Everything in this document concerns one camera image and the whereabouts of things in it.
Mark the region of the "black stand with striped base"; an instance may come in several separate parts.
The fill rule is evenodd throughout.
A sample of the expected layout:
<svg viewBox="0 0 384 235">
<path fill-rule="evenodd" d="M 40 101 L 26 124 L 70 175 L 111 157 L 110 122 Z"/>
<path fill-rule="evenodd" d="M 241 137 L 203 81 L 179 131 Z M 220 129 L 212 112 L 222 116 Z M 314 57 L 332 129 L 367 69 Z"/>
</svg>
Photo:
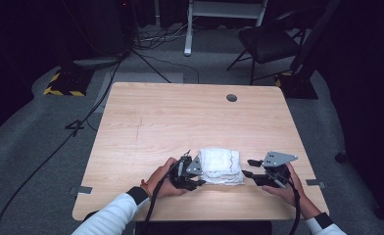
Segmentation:
<svg viewBox="0 0 384 235">
<path fill-rule="evenodd" d="M 314 61 L 322 49 L 323 33 L 339 7 L 341 0 L 329 0 L 323 7 L 323 14 L 312 27 L 301 52 L 291 63 L 291 72 L 282 72 L 274 77 L 274 84 L 288 99 L 316 99 L 311 83 L 315 70 Z"/>
</svg>

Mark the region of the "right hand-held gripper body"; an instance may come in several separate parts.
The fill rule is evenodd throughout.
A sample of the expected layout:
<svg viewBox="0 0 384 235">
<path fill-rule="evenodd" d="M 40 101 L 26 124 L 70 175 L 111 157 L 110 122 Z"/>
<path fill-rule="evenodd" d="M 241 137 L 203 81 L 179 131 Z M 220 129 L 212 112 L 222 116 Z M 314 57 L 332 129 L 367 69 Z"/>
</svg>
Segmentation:
<svg viewBox="0 0 384 235">
<path fill-rule="evenodd" d="M 262 166 L 268 178 L 277 187 L 285 188 L 291 175 L 286 164 L 295 161 L 297 158 L 295 155 L 270 151 L 266 154 Z"/>
</svg>

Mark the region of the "black folding chair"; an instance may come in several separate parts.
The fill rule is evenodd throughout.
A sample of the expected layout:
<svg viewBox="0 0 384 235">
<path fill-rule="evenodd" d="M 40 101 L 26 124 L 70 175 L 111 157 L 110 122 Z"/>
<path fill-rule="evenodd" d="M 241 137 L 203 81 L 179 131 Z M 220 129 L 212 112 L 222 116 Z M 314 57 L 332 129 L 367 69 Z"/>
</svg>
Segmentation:
<svg viewBox="0 0 384 235">
<path fill-rule="evenodd" d="M 269 23 L 240 30 L 238 39 L 244 50 L 227 70 L 238 62 L 251 60 L 250 84 L 253 84 L 259 80 L 255 77 L 256 64 L 267 64 L 296 56 L 304 43 L 307 27 L 302 26 L 302 21 L 307 12 L 307 9 L 290 11 Z"/>
</svg>

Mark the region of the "person's right hand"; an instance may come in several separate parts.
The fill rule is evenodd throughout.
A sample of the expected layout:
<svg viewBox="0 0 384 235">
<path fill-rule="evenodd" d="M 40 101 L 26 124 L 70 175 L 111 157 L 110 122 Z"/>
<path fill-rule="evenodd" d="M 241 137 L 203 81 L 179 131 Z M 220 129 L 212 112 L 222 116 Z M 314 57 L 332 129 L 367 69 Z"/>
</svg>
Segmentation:
<svg viewBox="0 0 384 235">
<path fill-rule="evenodd" d="M 287 163 L 286 165 L 290 171 L 290 177 L 292 179 L 293 185 L 295 189 L 298 191 L 300 199 L 303 199 L 306 196 L 306 194 L 304 192 L 301 180 L 298 174 L 295 172 L 292 165 L 290 163 Z M 274 196 L 281 198 L 285 203 L 291 206 L 296 205 L 295 193 L 291 186 L 286 186 L 285 188 L 274 188 L 274 187 L 265 185 L 262 187 L 262 189 L 269 194 L 272 194 Z"/>
</svg>

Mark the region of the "black yellow striped base plate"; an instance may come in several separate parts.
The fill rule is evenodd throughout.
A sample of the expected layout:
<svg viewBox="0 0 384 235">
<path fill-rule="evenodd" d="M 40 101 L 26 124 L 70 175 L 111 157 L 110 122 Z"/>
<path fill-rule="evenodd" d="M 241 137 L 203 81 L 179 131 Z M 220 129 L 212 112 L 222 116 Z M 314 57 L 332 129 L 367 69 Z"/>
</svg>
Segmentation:
<svg viewBox="0 0 384 235">
<path fill-rule="evenodd" d="M 76 71 L 66 71 L 57 69 L 43 91 L 43 94 L 76 97 L 85 96 L 93 74 L 93 70 L 77 69 Z"/>
</svg>

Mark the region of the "white metal stand frame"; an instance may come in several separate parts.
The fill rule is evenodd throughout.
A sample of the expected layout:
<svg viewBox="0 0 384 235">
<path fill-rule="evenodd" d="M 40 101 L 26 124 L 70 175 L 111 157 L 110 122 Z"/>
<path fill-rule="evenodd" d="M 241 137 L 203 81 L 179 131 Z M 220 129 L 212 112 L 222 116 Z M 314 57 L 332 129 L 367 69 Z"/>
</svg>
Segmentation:
<svg viewBox="0 0 384 235">
<path fill-rule="evenodd" d="M 255 20 L 260 25 L 264 18 L 268 0 L 260 3 L 217 2 L 216 0 L 188 0 L 187 31 L 183 54 L 192 54 L 193 19 L 194 17 L 215 17 Z"/>
</svg>

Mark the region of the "dark equipment cabinet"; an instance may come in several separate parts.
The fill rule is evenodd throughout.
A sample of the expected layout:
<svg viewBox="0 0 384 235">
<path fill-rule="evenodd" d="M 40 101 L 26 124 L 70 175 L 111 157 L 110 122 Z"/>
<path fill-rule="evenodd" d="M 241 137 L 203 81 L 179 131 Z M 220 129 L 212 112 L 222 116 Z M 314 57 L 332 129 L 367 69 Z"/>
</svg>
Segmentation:
<svg viewBox="0 0 384 235">
<path fill-rule="evenodd" d="M 90 0 L 93 46 L 107 55 L 125 54 L 135 29 L 133 0 Z"/>
</svg>

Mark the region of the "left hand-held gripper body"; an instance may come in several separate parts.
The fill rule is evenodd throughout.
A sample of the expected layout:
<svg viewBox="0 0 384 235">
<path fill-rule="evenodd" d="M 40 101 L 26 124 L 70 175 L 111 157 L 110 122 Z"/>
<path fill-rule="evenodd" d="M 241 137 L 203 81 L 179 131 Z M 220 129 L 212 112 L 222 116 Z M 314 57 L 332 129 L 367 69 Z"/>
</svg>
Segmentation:
<svg viewBox="0 0 384 235">
<path fill-rule="evenodd" d="M 175 188 L 186 189 L 187 181 L 202 174 L 201 162 L 198 157 L 182 156 L 169 172 L 169 180 Z"/>
</svg>

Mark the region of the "grey tape piece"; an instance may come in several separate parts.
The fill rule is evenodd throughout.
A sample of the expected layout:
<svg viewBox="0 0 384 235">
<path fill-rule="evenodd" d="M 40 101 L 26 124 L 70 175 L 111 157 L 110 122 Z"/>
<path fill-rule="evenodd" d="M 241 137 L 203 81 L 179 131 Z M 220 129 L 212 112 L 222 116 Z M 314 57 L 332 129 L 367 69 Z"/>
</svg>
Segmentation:
<svg viewBox="0 0 384 235">
<path fill-rule="evenodd" d="M 77 196 L 78 194 L 87 194 L 89 195 L 92 192 L 93 188 L 92 187 L 87 187 L 87 186 L 73 186 L 69 194 L 70 195 L 75 195 Z"/>
<path fill-rule="evenodd" d="M 326 188 L 326 184 L 318 179 L 307 179 L 306 180 L 308 186 L 318 186 L 321 189 Z"/>
</svg>

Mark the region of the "white striped towel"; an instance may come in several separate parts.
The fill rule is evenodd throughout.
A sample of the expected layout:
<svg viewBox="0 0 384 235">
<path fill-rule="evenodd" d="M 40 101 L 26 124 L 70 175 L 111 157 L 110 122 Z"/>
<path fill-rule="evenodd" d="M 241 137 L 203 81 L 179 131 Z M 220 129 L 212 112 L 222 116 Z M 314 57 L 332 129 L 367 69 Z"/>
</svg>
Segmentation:
<svg viewBox="0 0 384 235">
<path fill-rule="evenodd" d="M 207 183 L 217 185 L 244 183 L 240 155 L 237 151 L 221 148 L 201 149 L 198 157 L 203 171 L 200 178 Z"/>
</svg>

